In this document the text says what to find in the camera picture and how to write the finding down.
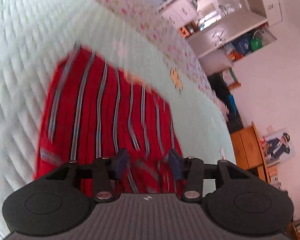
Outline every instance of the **door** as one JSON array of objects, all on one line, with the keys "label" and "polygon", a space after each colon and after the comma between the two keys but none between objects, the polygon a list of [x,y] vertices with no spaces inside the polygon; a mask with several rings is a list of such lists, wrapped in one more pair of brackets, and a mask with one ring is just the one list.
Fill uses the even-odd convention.
[{"label": "door", "polygon": [[187,41],[201,58],[266,22],[265,17],[242,9],[191,35]]}]

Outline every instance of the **white stripe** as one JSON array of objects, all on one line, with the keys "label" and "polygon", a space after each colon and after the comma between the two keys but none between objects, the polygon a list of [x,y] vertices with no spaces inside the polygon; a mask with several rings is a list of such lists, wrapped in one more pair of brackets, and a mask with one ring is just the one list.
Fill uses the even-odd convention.
[{"label": "white stripe", "polygon": [[131,173],[130,163],[128,163],[128,181],[133,193],[139,193],[138,187],[133,180],[133,176]]},{"label": "white stripe", "polygon": [[134,133],[133,127],[131,125],[131,113],[132,113],[132,105],[133,105],[133,85],[131,84],[131,94],[130,94],[130,111],[129,111],[129,117],[128,117],[128,130],[130,133],[130,136],[132,138],[134,147],[137,151],[140,151],[139,145],[138,145],[138,141],[137,141],[137,137]]},{"label": "white stripe", "polygon": [[141,125],[143,127],[143,134],[145,138],[145,145],[146,145],[146,157],[149,156],[150,153],[150,143],[147,136],[147,128],[145,124],[145,100],[146,100],[146,88],[145,86],[142,87],[142,95],[141,95]]},{"label": "white stripe", "polygon": [[62,164],[62,161],[58,155],[55,155],[53,152],[50,152],[42,147],[40,148],[40,158],[41,160],[54,166],[60,166]]},{"label": "white stripe", "polygon": [[78,99],[77,99],[77,109],[75,112],[75,119],[74,119],[74,131],[73,131],[73,137],[72,137],[70,160],[76,160],[76,158],[77,158],[78,133],[79,133],[79,126],[80,126],[83,93],[86,88],[88,74],[89,74],[91,65],[94,61],[94,56],[95,56],[95,52],[92,52],[86,66],[85,66],[85,69],[84,69],[84,72],[82,75],[82,79],[81,79],[81,84],[80,84]]},{"label": "white stripe", "polygon": [[169,190],[170,190],[170,185],[169,185],[169,178],[168,178],[168,175],[166,175],[167,176],[167,182],[168,182],[168,191],[167,191],[167,193],[169,192]]},{"label": "white stripe", "polygon": [[118,125],[118,108],[119,108],[119,102],[120,102],[120,97],[121,97],[121,87],[120,87],[120,79],[119,79],[119,73],[118,70],[114,70],[115,76],[117,78],[117,83],[118,83],[118,93],[117,93],[117,101],[115,103],[115,110],[114,110],[114,121],[113,121],[113,131],[112,131],[112,137],[113,137],[113,142],[114,142],[114,149],[115,153],[117,154],[119,151],[118,147],[118,131],[117,131],[117,125]]},{"label": "white stripe", "polygon": [[66,65],[63,69],[63,72],[61,74],[56,92],[54,94],[53,102],[52,102],[52,107],[51,107],[51,115],[50,115],[50,120],[49,120],[49,127],[48,127],[48,139],[52,142],[54,138],[54,132],[55,132],[55,127],[56,127],[56,119],[57,119],[57,112],[59,108],[59,102],[60,102],[60,97],[61,97],[61,92],[63,89],[63,86],[66,83],[66,80],[68,78],[68,75],[70,73],[71,67],[73,65],[73,62],[75,61],[78,52],[80,49],[80,44],[76,43],[74,45],[74,49],[71,52],[71,55],[69,56]]},{"label": "white stripe", "polygon": [[108,65],[105,63],[103,76],[100,83],[98,100],[97,100],[97,134],[96,134],[96,158],[101,157],[101,99],[106,87],[106,79],[108,73]]},{"label": "white stripe", "polygon": [[172,122],[172,114],[171,114],[171,108],[170,109],[170,135],[171,135],[171,147],[174,148],[174,131],[173,131],[173,122]]},{"label": "white stripe", "polygon": [[173,180],[173,185],[174,185],[174,193],[177,193],[177,184],[175,180]]},{"label": "white stripe", "polygon": [[159,105],[158,105],[158,102],[155,98],[153,98],[154,100],[154,104],[155,104],[155,109],[157,111],[157,137],[158,137],[158,143],[159,143],[159,147],[160,147],[160,151],[161,151],[161,154],[164,154],[164,151],[163,151],[163,147],[162,147],[162,142],[161,142],[161,135],[160,135],[160,113],[159,113]]}]

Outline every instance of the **poster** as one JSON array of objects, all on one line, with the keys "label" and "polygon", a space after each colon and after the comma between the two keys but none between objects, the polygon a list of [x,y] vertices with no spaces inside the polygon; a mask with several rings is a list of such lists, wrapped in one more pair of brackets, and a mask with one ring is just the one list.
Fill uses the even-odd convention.
[{"label": "poster", "polygon": [[261,144],[268,166],[284,162],[295,155],[287,129],[264,136],[261,138]]}]

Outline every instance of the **white quilt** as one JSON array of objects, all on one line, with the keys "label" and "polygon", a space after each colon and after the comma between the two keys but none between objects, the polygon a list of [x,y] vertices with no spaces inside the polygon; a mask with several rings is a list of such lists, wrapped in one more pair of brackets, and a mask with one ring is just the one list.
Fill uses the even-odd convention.
[{"label": "white quilt", "polygon": [[160,53],[93,0],[0,0],[0,239],[5,198],[32,181],[41,115],[55,64],[75,41],[138,74],[170,102],[184,155],[234,162],[221,113],[181,75],[180,95]]}]

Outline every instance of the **striped blanket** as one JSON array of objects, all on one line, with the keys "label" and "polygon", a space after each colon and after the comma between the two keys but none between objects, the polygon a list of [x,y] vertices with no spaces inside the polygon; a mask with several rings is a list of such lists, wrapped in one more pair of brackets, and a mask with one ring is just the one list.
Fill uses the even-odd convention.
[{"label": "striped blanket", "polygon": [[[57,65],[50,84],[35,177],[69,160],[88,164],[123,148],[130,163],[117,191],[181,194],[181,182],[173,179],[167,162],[170,149],[181,155],[169,104],[76,45]],[[81,190],[91,196],[92,181],[84,180]]]}]

